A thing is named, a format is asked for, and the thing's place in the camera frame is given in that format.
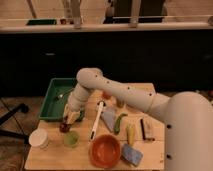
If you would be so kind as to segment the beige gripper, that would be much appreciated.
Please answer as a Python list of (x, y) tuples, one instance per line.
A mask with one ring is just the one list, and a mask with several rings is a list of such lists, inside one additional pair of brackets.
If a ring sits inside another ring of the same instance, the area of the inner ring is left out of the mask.
[(73, 124), (80, 117), (79, 111), (71, 111), (66, 108), (63, 113), (63, 120), (66, 124)]

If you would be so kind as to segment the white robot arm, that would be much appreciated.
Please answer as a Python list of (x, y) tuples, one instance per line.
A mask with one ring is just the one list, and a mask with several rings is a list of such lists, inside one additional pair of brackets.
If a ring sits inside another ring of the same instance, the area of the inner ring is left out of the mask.
[(95, 90), (105, 91), (165, 124), (165, 171), (213, 171), (213, 105), (196, 92), (172, 97), (110, 80), (98, 68), (82, 68), (64, 116), (73, 123)]

